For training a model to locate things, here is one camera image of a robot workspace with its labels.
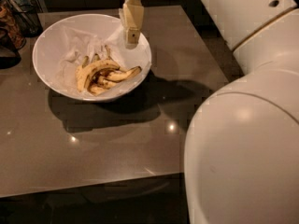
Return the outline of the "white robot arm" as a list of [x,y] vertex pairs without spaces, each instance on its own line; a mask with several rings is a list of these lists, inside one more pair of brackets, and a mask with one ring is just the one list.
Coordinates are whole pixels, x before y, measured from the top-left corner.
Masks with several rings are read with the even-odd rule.
[[299,224],[299,6],[201,2],[244,76],[207,98],[187,131],[190,224]]

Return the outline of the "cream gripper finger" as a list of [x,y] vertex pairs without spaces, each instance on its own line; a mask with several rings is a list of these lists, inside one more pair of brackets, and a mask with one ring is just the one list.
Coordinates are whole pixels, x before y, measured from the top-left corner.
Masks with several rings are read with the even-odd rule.
[[125,0],[119,10],[125,46],[133,49],[138,45],[144,18],[144,7],[140,0]]

